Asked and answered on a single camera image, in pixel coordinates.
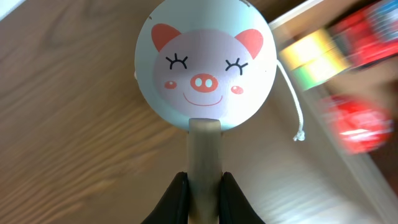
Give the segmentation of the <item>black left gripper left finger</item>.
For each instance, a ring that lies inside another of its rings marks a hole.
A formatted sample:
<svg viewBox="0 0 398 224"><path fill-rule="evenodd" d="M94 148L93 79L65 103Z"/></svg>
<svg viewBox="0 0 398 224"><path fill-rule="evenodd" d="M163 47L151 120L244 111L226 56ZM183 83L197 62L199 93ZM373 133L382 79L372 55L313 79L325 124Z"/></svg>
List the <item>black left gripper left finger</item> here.
<svg viewBox="0 0 398 224"><path fill-rule="evenodd" d="M142 224L187 224L188 213L188 177L186 172L179 172Z"/></svg>

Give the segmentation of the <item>red polyhedral die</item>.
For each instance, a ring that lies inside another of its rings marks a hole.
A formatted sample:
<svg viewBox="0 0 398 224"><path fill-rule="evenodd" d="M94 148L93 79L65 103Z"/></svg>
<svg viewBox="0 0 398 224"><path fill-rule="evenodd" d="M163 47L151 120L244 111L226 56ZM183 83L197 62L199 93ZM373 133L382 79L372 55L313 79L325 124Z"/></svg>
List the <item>red polyhedral die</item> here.
<svg viewBox="0 0 398 224"><path fill-rule="evenodd" d="M348 154L374 151L394 131L390 112L364 99L331 95L321 105L323 118Z"/></svg>

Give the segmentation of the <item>red toy truck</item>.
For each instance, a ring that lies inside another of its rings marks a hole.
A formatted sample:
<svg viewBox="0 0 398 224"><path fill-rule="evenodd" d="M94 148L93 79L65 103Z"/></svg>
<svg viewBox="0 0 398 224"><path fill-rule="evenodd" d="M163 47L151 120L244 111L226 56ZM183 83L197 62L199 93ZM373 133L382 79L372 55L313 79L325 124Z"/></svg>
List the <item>red toy truck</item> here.
<svg viewBox="0 0 398 224"><path fill-rule="evenodd" d="M357 1L327 28L354 68L397 56L397 0Z"/></svg>

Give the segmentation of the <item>colourful puzzle cube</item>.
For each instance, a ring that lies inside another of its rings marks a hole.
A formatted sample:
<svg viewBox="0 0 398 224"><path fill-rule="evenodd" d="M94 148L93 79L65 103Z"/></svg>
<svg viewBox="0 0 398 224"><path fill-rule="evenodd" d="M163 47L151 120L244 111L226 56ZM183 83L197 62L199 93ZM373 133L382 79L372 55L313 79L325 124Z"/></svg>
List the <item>colourful puzzle cube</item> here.
<svg viewBox="0 0 398 224"><path fill-rule="evenodd" d="M279 52L298 86L307 91L350 68L325 29L318 29Z"/></svg>

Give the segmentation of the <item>small white rattle drum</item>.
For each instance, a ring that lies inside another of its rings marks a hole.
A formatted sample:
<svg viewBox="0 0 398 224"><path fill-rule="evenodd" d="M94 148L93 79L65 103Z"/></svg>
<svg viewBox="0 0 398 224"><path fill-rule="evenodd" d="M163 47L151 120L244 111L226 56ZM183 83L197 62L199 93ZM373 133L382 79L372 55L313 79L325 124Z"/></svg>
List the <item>small white rattle drum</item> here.
<svg viewBox="0 0 398 224"><path fill-rule="evenodd" d="M188 222L219 223L221 134L254 115L284 71L267 21L247 1L165 0L134 65L150 107L188 133Z"/></svg>

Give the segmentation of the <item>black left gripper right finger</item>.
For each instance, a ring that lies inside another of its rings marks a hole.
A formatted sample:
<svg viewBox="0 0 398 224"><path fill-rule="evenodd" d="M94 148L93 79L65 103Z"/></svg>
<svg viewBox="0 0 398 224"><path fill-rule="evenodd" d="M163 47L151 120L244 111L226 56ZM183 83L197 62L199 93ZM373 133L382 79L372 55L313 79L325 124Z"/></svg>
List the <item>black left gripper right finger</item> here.
<svg viewBox="0 0 398 224"><path fill-rule="evenodd" d="M230 172L224 172L221 179L219 224L265 224Z"/></svg>

